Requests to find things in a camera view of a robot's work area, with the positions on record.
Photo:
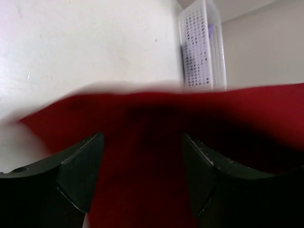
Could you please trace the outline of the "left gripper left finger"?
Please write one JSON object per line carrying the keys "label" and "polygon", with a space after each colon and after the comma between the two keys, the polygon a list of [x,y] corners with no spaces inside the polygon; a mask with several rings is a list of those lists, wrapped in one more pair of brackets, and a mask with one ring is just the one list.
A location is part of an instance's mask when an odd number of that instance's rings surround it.
{"label": "left gripper left finger", "polygon": [[96,133],[0,175],[2,228],[81,228],[90,211],[104,149]]}

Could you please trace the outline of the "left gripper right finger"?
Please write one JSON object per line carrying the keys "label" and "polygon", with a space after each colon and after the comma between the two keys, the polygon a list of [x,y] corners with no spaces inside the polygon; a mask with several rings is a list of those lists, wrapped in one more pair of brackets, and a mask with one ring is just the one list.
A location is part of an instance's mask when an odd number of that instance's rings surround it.
{"label": "left gripper right finger", "polygon": [[304,170],[273,175],[242,165],[184,134],[191,210],[200,228],[301,228]]}

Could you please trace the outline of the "red t shirt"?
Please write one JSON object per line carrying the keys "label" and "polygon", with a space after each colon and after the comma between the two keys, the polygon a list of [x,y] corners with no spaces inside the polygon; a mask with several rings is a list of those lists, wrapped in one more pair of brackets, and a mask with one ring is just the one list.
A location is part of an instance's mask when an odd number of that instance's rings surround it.
{"label": "red t shirt", "polygon": [[104,134],[92,228],[193,228],[182,162],[188,133],[245,166],[304,163],[303,84],[213,93],[75,94],[23,117],[51,153]]}

